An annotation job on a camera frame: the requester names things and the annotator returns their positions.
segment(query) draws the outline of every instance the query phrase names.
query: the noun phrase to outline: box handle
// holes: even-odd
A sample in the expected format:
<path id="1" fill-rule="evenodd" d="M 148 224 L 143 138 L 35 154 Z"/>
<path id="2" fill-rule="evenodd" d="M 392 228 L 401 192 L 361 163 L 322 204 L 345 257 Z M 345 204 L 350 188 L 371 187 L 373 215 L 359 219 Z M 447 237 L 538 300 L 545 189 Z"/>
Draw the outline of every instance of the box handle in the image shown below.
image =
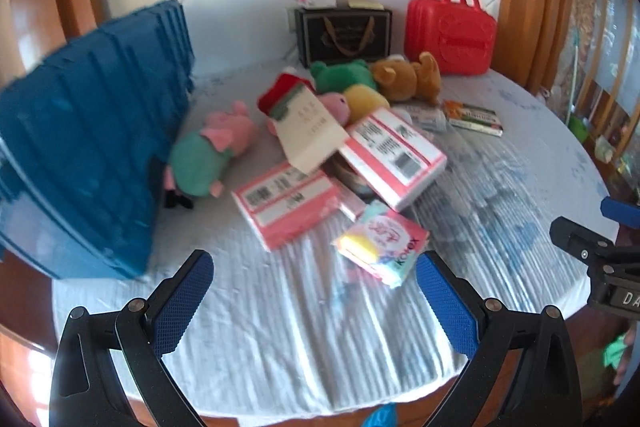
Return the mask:
<path id="1" fill-rule="evenodd" d="M 329 33 L 329 36 L 331 37 L 331 40 L 334 42 L 336 49 L 338 49 L 338 51 L 340 51 L 340 53 L 343 54 L 345 57 L 349 57 L 349 58 L 362 53 L 364 48 L 366 48 L 367 45 L 369 45 L 369 41 L 373 36 L 373 28 L 376 24 L 376 21 L 373 18 L 373 16 L 369 17 L 369 22 L 367 23 L 367 27 L 364 30 L 364 34 L 362 35 L 362 40 L 360 40 L 358 49 L 356 51 L 352 51 L 352 50 L 348 50 L 343 45 L 338 43 L 338 37 L 335 34 L 334 25 L 328 19 L 328 17 L 322 17 L 322 19 L 324 20 L 324 27 L 326 28 L 326 32 Z"/>

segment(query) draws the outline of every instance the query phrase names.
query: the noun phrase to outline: blue plastic crate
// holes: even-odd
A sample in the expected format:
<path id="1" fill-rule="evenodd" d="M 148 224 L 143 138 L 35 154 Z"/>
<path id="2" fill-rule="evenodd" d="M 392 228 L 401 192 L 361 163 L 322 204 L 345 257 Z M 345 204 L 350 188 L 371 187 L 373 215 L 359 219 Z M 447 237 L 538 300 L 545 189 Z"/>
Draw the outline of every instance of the blue plastic crate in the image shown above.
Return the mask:
<path id="1" fill-rule="evenodd" d="M 193 51 L 168 0 L 67 43 L 0 93 L 0 241 L 50 277 L 146 268 Z"/>

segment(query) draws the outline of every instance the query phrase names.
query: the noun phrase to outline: red suitcase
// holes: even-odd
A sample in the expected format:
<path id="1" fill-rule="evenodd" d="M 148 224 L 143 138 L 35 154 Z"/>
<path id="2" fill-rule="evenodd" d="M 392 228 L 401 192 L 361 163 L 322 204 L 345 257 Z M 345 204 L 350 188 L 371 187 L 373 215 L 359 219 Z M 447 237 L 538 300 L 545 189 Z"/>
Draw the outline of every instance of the red suitcase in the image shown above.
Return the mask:
<path id="1" fill-rule="evenodd" d="M 483 74 L 491 65 L 497 23 L 479 0 L 411 0 L 407 9 L 404 54 L 418 61 L 430 52 L 440 73 Z"/>

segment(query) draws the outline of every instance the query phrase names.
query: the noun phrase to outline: sanitary pad package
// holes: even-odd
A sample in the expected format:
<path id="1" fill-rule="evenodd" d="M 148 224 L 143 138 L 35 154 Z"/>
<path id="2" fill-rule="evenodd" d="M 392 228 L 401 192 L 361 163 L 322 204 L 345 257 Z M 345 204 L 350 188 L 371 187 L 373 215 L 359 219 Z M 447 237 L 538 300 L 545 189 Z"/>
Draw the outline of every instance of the sanitary pad package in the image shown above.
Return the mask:
<path id="1" fill-rule="evenodd" d="M 418 224 L 373 201 L 334 245 L 343 256 L 396 288 L 409 275 L 428 238 L 429 232 Z"/>

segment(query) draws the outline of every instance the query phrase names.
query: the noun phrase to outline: green frog plush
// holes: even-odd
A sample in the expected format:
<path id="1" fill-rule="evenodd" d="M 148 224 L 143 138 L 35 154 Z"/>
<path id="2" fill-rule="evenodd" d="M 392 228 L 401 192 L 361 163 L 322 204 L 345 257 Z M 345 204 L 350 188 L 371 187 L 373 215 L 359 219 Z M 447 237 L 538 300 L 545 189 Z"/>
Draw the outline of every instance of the green frog plush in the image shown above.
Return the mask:
<path id="1" fill-rule="evenodd" d="M 327 66 L 324 62 L 314 62 L 309 68 L 316 81 L 316 93 L 345 92 L 356 84 L 377 91 L 378 86 L 364 60 L 354 60 L 347 64 Z"/>

